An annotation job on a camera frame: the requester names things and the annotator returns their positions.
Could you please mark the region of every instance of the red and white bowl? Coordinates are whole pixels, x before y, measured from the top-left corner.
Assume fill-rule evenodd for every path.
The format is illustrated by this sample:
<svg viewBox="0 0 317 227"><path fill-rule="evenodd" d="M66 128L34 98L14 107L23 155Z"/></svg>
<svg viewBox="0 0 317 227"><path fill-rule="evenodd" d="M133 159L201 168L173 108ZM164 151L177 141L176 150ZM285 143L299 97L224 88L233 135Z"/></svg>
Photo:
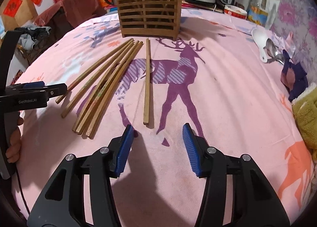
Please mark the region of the red and white bowl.
<svg viewBox="0 0 317 227"><path fill-rule="evenodd" d="M226 5L224 8L224 12L225 14L244 20L246 20L248 16L248 13L245 10L233 5Z"/></svg>

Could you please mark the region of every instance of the black cable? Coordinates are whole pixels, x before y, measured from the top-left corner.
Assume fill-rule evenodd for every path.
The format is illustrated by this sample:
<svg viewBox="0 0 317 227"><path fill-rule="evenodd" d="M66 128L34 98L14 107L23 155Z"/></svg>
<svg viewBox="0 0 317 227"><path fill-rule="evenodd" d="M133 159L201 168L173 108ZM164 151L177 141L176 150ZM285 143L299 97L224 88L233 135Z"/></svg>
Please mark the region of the black cable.
<svg viewBox="0 0 317 227"><path fill-rule="evenodd" d="M16 176L18 177L19 189L20 189L20 192L21 192L21 197L22 197L24 206L25 206L25 208L26 208L26 211L27 211L28 214L30 215L30 210L29 210L29 208L28 208L28 205L26 204L26 201L25 201L25 198L24 198L24 195L23 195L23 191L22 191L22 187L21 187L21 181L20 181L20 176L19 176L18 168L17 168L16 165L15 165L15 171L16 171Z"/></svg>

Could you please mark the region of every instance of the purple deer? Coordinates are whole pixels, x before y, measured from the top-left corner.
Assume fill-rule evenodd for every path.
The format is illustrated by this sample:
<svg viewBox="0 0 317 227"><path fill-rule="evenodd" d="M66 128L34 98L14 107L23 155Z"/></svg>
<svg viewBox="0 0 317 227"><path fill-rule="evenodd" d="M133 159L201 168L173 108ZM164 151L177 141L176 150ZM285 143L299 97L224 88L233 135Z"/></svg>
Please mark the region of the purple deer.
<svg viewBox="0 0 317 227"><path fill-rule="evenodd" d="M166 118L169 111L172 108L172 103L180 95L184 105L187 108L188 114L196 126L198 135L204 137L201 124L198 120L197 110L193 102L191 101L191 95L188 90L188 85L194 83L197 75L198 66L195 62L195 58L200 58L197 52L202 51L199 49L199 44L187 44L184 40L177 40L172 42L173 46L169 46L163 43L163 39L157 39L157 41L165 47L175 49L180 52L180 60L152 60L151 61L151 82L154 84L168 84L167 97L162 106L162 114L159 123L158 134L161 130L165 129ZM135 59L131 62L128 70L121 79L120 85L116 91L118 106L122 117L122 123L124 126L131 124L124 111L123 100L125 98L126 91L130 88L132 82L136 82L138 79L143 78L145 75L145 59ZM163 145L169 146L166 139L164 139Z"/></svg>

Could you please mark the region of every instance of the human hand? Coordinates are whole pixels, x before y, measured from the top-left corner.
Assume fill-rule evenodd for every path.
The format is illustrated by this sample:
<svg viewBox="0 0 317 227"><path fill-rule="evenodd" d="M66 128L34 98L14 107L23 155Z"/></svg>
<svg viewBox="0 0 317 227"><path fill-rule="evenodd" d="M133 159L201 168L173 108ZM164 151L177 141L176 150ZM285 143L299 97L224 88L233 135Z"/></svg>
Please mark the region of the human hand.
<svg viewBox="0 0 317 227"><path fill-rule="evenodd" d="M24 123L23 118L19 117L18 126ZM11 146L8 148L5 155L7 156L9 163L15 163L20 158L20 149L21 149L21 132L19 127L11 134L10 137Z"/></svg>

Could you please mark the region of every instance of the plastic bottle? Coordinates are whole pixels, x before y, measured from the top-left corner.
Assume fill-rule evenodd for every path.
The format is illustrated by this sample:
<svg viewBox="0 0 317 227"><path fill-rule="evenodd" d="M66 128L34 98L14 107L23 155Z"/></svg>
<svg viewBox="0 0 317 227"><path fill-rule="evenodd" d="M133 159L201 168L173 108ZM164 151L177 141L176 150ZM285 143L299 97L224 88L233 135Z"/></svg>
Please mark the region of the plastic bottle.
<svg viewBox="0 0 317 227"><path fill-rule="evenodd" d="M251 0L248 20L264 27L269 14L268 2L269 0Z"/></svg>

